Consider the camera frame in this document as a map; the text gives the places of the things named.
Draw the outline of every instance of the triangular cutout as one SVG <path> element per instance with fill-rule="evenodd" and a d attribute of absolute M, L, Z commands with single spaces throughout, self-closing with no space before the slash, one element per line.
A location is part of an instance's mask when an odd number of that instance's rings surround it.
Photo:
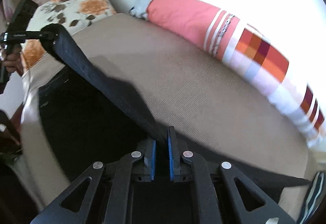
<path fill-rule="evenodd" d="M 249 190 L 239 178 L 234 178 L 234 182 L 237 186 L 244 207 L 248 212 L 251 212 L 265 205 L 265 201 L 253 191 Z"/>
<path fill-rule="evenodd" d="M 87 177 L 72 193 L 62 201 L 61 206 L 72 212 L 79 212 L 91 179 Z"/>

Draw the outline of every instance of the silver screw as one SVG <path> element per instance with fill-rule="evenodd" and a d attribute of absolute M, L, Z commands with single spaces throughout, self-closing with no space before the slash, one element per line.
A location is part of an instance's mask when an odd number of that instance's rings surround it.
<path fill-rule="evenodd" d="M 232 165 L 229 162 L 222 162 L 222 167 L 224 169 L 230 169 L 232 167 Z"/>
<path fill-rule="evenodd" d="M 141 156 L 141 152 L 140 151 L 133 151 L 131 153 L 132 157 L 134 158 L 139 158 Z"/>
<path fill-rule="evenodd" d="M 187 158 L 190 158 L 192 157 L 194 154 L 190 151 L 190 150 L 186 150 L 184 151 L 183 153 L 183 156 L 187 157 Z"/>
<path fill-rule="evenodd" d="M 103 167 L 103 163 L 102 162 L 94 162 L 93 163 L 93 168 L 94 169 L 101 169 Z"/>

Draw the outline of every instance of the black cloth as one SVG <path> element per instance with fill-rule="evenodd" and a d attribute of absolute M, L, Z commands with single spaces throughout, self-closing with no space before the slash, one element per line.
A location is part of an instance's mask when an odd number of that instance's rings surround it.
<path fill-rule="evenodd" d="M 55 44 L 41 42 L 47 52 L 67 65 L 39 89 L 39 100 L 43 129 L 68 178 L 74 180 L 94 161 L 117 161 L 147 136 L 165 152 L 166 125 L 173 124 L 158 124 L 136 89 L 93 66 L 63 26 L 51 24 L 43 30 L 58 34 Z M 232 162 L 276 202 L 284 187 L 309 184 L 212 152 L 186 135 L 177 133 L 177 137 L 208 161 Z"/>

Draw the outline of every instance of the floral pillow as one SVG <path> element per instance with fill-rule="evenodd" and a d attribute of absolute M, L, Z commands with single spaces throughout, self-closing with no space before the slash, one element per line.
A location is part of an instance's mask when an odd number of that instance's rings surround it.
<path fill-rule="evenodd" d="M 38 7 L 27 30 L 39 31 L 48 24 L 59 23 L 71 35 L 74 35 L 93 23 L 114 14 L 116 11 L 109 0 L 51 0 Z M 38 40 L 26 41 L 22 52 L 25 71 L 46 54 Z"/>

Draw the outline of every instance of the plaid fabric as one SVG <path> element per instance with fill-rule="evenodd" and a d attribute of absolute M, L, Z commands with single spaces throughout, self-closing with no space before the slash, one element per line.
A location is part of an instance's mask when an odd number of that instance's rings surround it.
<path fill-rule="evenodd" d="M 296 125 L 309 147 L 325 139 L 323 109 L 307 80 L 251 25 L 198 0 L 141 0 L 130 13 L 177 33 L 234 70 Z"/>

